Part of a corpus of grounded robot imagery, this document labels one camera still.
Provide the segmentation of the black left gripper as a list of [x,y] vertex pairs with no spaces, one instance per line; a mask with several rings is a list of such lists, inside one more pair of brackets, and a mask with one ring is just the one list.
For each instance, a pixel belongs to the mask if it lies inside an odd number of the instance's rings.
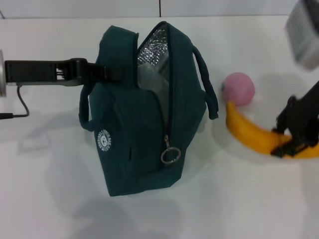
[[66,61],[14,61],[4,62],[7,85],[59,85],[74,86],[97,82],[123,81],[122,68],[89,63],[84,58]]

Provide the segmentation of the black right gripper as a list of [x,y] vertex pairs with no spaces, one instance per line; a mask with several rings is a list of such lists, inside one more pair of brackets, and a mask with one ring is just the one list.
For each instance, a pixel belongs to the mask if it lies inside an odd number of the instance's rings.
[[293,140],[277,146],[271,156],[278,158],[311,158],[306,144],[319,142],[319,84],[316,83],[302,98],[289,97],[285,108],[276,118],[273,132],[284,134],[289,129]]

